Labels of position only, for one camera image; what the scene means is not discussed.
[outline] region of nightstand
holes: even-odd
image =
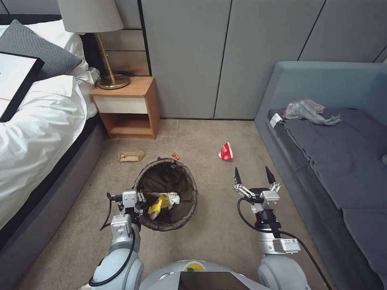
[[[131,77],[120,89],[90,93],[110,138],[156,138],[160,113],[154,77]]]

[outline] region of brass lamp base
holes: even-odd
[[[102,76],[97,82],[101,89],[119,89],[130,84],[130,79],[125,75],[114,75],[114,80],[110,76]]]

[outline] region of beige carpet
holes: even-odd
[[[220,147],[229,142],[231,162],[218,158]],[[121,150],[141,149],[144,159],[119,163]],[[251,121],[162,120],[156,140],[107,140],[99,161],[78,199],[54,237],[19,282],[17,289],[78,289],[86,284],[98,262],[107,254],[111,233],[103,224],[108,211],[106,192],[120,194],[131,188],[140,170],[160,157],[177,152],[192,172],[198,187],[198,205],[192,219],[180,230],[141,230],[140,258],[147,276],[154,269],[182,259],[201,259],[228,266],[258,281],[261,254],[257,233],[240,219],[233,191],[234,167],[238,167],[247,187],[267,186],[265,165],[281,179]],[[328,273],[283,186],[277,217],[283,230],[300,237],[308,246],[325,275]],[[244,215],[254,223],[248,205]],[[292,256],[306,273],[314,290],[326,289],[309,257],[302,251]]]

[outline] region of trash can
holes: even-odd
[[[174,159],[158,158],[148,164],[137,177],[134,188],[141,190],[146,198],[147,209],[140,216],[140,222],[147,228],[161,232],[177,230],[194,214],[198,195],[194,177],[185,165]],[[179,195],[180,203],[174,204],[170,210],[162,209],[152,220],[148,207],[158,199],[154,193],[170,192]]]

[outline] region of gray wall panel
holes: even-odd
[[[124,28],[141,29],[137,0],[114,0]]]
[[[2,0],[10,14],[60,14],[56,0]]]
[[[108,51],[108,57],[113,72],[125,71],[136,76],[149,75],[146,52]]]
[[[274,65],[297,60],[323,2],[233,0],[215,118],[255,118]]]
[[[162,117],[213,117],[230,2],[142,0]]]
[[[3,5],[2,2],[0,2],[0,14],[8,14],[5,6]]]
[[[387,60],[387,47],[383,49],[380,55],[375,59],[374,62],[385,62]]]
[[[142,30],[118,30],[104,32],[101,35],[107,50],[145,51],[144,35]]]
[[[373,62],[387,44],[387,0],[327,0],[300,60]]]

